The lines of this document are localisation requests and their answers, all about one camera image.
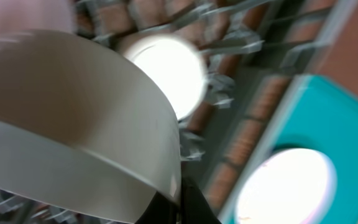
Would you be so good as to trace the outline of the teal serving tray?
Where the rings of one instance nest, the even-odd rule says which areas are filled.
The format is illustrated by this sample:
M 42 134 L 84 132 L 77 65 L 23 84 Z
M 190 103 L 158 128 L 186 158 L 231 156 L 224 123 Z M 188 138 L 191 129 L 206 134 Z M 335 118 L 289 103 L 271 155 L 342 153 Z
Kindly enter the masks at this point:
M 236 198 L 251 173 L 271 153 L 293 146 L 325 153 L 336 168 L 336 194 L 322 223 L 358 223 L 358 98 L 319 75 L 291 81 L 218 212 L 222 223 L 234 223 Z

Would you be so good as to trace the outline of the grey bowl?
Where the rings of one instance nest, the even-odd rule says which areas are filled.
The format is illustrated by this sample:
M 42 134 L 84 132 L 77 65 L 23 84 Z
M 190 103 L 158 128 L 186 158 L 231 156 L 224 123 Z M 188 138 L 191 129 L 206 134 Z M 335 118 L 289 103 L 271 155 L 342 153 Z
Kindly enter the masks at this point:
M 90 40 L 2 36 L 0 189 L 127 223 L 155 194 L 179 204 L 175 112 L 142 70 Z

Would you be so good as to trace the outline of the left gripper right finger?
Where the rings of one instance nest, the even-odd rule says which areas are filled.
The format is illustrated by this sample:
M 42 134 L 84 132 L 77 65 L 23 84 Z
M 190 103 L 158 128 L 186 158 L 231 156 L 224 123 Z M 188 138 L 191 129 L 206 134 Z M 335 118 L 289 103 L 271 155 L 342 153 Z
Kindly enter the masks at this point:
M 202 191 L 189 177 L 183 177 L 181 180 L 180 210 L 182 224 L 221 224 Z

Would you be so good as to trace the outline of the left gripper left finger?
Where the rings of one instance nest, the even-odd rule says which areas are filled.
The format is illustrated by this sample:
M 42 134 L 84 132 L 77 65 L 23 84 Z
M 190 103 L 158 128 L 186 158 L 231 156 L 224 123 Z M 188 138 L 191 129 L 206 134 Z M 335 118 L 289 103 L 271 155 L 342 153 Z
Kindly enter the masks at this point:
M 157 192 L 135 224 L 176 224 L 177 206 Z

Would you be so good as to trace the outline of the large white plate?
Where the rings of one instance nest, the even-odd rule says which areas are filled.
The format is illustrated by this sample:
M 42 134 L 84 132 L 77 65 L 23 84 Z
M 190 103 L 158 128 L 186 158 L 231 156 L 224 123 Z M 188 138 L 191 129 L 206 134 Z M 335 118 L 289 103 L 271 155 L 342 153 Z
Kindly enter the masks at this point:
M 244 183 L 234 210 L 237 224 L 320 223 L 333 203 L 337 173 L 332 160 L 307 148 L 278 151 Z

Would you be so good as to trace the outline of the small pink bowl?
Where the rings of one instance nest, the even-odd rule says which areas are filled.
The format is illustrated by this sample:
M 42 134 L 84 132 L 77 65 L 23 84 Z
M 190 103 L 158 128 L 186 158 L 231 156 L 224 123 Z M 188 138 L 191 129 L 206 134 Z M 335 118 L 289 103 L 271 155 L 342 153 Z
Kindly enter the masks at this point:
M 27 29 L 76 29 L 74 5 L 67 0 L 0 0 L 0 35 Z

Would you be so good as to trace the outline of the grey plastic dish rack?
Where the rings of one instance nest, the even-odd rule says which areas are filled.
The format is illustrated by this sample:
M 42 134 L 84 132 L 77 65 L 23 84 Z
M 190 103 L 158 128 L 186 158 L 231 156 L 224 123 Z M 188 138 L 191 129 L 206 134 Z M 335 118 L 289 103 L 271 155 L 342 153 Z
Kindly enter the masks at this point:
M 189 117 L 177 119 L 180 172 L 181 180 L 195 181 L 218 217 L 293 77 L 315 66 L 335 41 L 355 2 L 231 1 L 223 6 L 193 1 L 179 7 L 172 1 L 151 1 L 144 6 L 133 1 L 78 1 L 73 5 L 74 12 L 84 13 L 95 28 L 64 33 L 122 57 L 119 44 L 140 35 L 173 34 L 197 47 L 206 64 L 208 89 Z M 181 191 L 176 206 L 180 223 Z M 0 223 L 127 222 L 0 189 Z

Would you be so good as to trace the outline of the white cup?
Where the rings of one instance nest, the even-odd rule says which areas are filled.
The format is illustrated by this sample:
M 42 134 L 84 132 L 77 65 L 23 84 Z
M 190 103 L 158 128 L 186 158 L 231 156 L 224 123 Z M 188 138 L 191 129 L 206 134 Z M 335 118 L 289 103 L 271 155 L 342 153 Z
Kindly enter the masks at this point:
M 178 120 L 189 117 L 208 89 L 203 57 L 191 42 L 173 34 L 149 34 L 123 40 L 118 51 L 162 90 Z

